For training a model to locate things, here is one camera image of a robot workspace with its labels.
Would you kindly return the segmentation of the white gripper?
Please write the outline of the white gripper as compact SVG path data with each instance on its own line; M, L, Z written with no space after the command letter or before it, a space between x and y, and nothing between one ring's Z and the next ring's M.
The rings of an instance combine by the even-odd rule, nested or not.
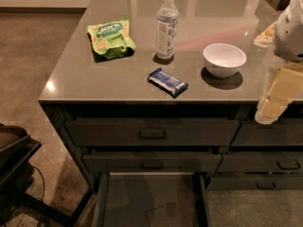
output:
M287 8L254 40L259 47L272 47L274 53L286 61L303 61L303 0L290 0ZM278 120L303 92L303 64L284 62L271 70L265 94L260 98L255 120L270 125Z

